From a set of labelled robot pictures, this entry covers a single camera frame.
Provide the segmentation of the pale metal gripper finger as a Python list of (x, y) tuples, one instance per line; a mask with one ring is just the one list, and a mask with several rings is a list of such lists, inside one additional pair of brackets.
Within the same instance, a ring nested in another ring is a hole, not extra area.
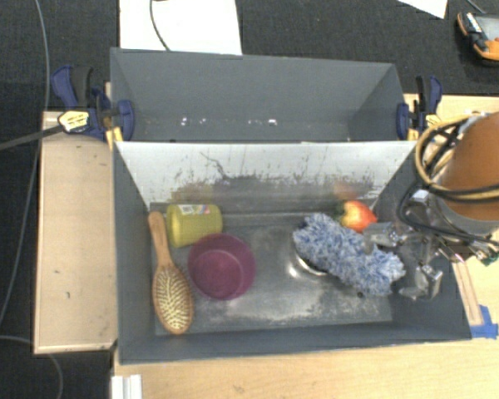
[(364, 248), (371, 254), (376, 247), (395, 248), (400, 237), (392, 222), (371, 223), (363, 231)]
[(414, 271), (413, 286), (403, 287), (398, 293), (412, 300), (431, 300), (438, 295), (442, 278), (442, 270), (431, 265), (418, 265)]

